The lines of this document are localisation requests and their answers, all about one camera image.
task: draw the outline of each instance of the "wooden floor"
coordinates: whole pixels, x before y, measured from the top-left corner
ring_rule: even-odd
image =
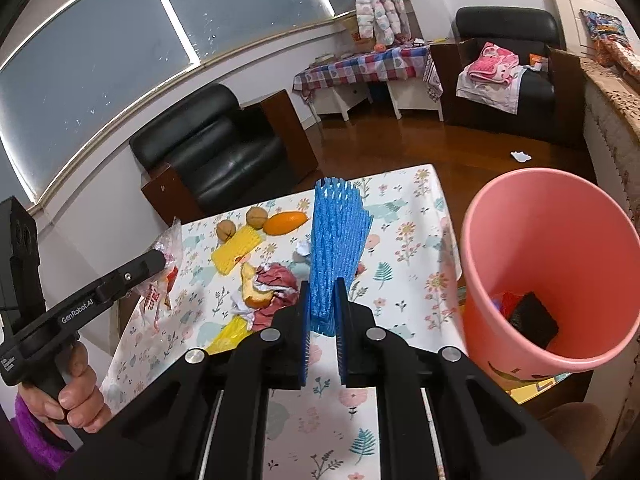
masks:
[[[391,106],[365,102],[350,110],[348,123],[340,116],[329,116],[306,133],[326,176],[357,178],[433,164],[457,235],[471,199],[500,174],[543,166],[595,182],[586,147],[575,150],[525,137],[445,126],[437,112],[403,111],[398,121]],[[511,152],[529,153],[532,160],[521,164]]]

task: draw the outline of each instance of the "silver screw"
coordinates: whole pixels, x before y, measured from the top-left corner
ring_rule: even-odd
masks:
[[[263,341],[277,341],[280,339],[280,330],[277,328],[265,328],[260,332],[260,338]]]
[[[195,365],[199,362],[202,362],[205,355],[206,354],[203,350],[200,350],[199,348],[193,348],[184,355],[184,360],[187,361],[190,365]]]
[[[442,349],[442,357],[444,357],[447,361],[455,363],[456,361],[460,361],[462,354],[460,350],[458,350],[455,346],[447,346]]]
[[[372,341],[382,341],[386,337],[386,332],[379,326],[372,326],[367,330],[367,337]]]

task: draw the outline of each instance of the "blue foam net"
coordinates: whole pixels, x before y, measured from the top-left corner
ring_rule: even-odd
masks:
[[[372,221],[353,184],[337,178],[316,182],[309,277],[311,330],[335,335],[334,283],[344,278],[350,289]]]

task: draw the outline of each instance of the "pink trash can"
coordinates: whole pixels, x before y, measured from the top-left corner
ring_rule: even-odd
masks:
[[[615,357],[640,320],[640,239],[603,190],[547,168],[512,171],[473,199],[462,226],[469,357],[506,389]],[[533,291],[559,327],[529,342],[491,298]]]

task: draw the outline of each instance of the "leather armchair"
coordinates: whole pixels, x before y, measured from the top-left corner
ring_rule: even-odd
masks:
[[[461,43],[434,44],[447,124],[501,132],[565,146],[583,144],[584,79],[580,60],[562,50],[554,17],[540,9],[463,7],[456,14]],[[549,74],[522,76],[517,115],[456,97],[458,75],[478,58],[487,41],[508,48],[529,64],[529,54],[549,58]]]
[[[209,83],[140,128],[129,144],[162,219],[190,222],[290,193],[318,167],[286,91],[241,108]]]

